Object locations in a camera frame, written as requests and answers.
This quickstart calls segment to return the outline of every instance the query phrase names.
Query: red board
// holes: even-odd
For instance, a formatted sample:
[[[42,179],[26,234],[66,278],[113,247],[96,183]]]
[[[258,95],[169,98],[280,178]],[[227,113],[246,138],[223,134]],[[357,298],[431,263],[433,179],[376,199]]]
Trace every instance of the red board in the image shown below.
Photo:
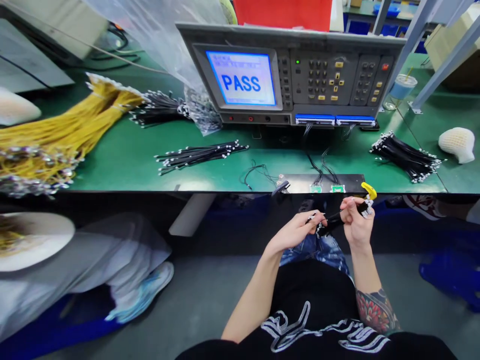
[[[239,25],[328,32],[332,0],[233,0]]]

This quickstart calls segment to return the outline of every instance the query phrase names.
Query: tattoo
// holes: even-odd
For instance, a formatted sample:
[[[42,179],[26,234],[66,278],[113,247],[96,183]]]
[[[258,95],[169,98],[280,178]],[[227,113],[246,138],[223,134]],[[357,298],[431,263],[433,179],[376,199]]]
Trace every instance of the tattoo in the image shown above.
[[[372,293],[357,290],[356,304],[361,321],[378,333],[389,335],[401,330],[397,316],[382,288]]]

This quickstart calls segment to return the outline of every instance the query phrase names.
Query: display screen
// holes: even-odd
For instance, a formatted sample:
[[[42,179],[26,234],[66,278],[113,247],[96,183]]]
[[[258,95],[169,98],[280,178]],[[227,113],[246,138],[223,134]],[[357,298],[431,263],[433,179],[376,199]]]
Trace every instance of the display screen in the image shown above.
[[[277,104],[267,54],[207,51],[206,55],[226,104]]]

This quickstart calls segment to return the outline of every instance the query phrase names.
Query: yellow clamp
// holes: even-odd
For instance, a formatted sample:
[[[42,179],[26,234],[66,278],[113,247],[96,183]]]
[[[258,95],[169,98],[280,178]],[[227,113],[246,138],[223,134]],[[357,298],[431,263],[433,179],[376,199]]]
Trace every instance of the yellow clamp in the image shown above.
[[[367,191],[368,195],[370,195],[370,200],[375,200],[377,198],[377,192],[375,191],[375,189],[368,185],[366,182],[362,182],[361,187]]]

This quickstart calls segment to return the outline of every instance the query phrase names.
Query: cup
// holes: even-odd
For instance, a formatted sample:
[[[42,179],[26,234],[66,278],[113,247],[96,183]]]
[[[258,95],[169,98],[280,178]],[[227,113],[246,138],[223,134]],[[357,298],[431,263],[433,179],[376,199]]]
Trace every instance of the cup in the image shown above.
[[[395,79],[390,94],[387,96],[387,100],[383,103],[383,108],[389,111],[397,109],[400,102],[410,95],[417,84],[418,81],[413,76],[399,74]]]

